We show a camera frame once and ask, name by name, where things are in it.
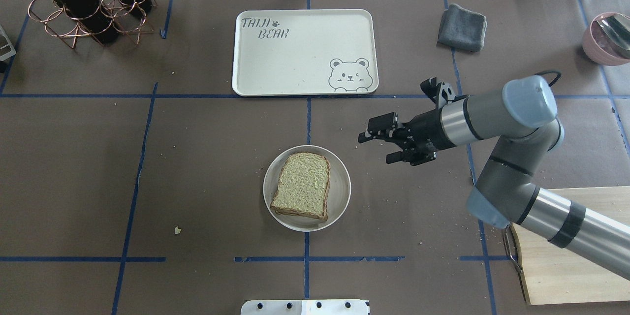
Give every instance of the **light blue joint cap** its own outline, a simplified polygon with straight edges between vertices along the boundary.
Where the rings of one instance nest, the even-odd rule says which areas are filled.
[[[506,228],[510,225],[510,221],[481,194],[477,187],[472,188],[468,201],[466,201],[466,208],[470,214],[493,227]]]
[[[508,82],[502,96],[505,108],[514,120],[529,128],[548,124],[558,114],[551,88],[540,75]]]

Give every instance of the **brown table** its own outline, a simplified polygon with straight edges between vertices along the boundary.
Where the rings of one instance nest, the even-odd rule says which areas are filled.
[[[356,142],[370,117],[431,109],[428,77],[476,94],[555,68],[567,138],[537,182],[630,185],[630,66],[580,49],[586,20],[630,13],[627,0],[158,0],[149,20],[166,38],[76,51],[25,18],[29,1],[0,0],[18,47],[0,88],[0,313],[238,314],[247,299],[304,298],[369,299],[387,315],[630,311],[527,306],[500,232],[465,207],[495,140],[419,167]],[[488,18],[480,53],[436,44],[449,2]],[[235,95],[236,16],[288,8],[371,12],[376,93]],[[270,162],[302,144],[335,152],[352,180],[344,216],[310,234],[279,225],[261,197]]]

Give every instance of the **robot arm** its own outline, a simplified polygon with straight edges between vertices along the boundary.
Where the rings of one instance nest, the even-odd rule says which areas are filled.
[[[358,142],[393,142],[402,151],[387,163],[419,165],[437,151],[499,136],[466,206],[498,228],[514,222],[630,280],[630,227],[532,183],[547,151],[564,138],[547,82],[534,75],[501,90],[456,97],[435,78],[421,84],[435,109],[403,124],[396,113],[369,120]]]

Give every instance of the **bread slice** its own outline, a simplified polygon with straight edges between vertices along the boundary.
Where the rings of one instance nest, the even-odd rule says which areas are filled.
[[[330,163],[324,156],[298,152],[286,158],[270,208],[277,214],[328,220]]]

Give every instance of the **round plate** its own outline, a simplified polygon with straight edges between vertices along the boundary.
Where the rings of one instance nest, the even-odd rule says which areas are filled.
[[[327,158],[330,163],[330,186],[328,188],[328,220],[276,214],[269,207],[278,190],[278,178],[289,155],[296,152],[313,152]],[[296,231],[317,231],[328,227],[344,214],[350,202],[350,176],[344,163],[332,152],[315,145],[300,145],[280,154],[269,166],[263,183],[263,198],[270,214],[282,225]]]

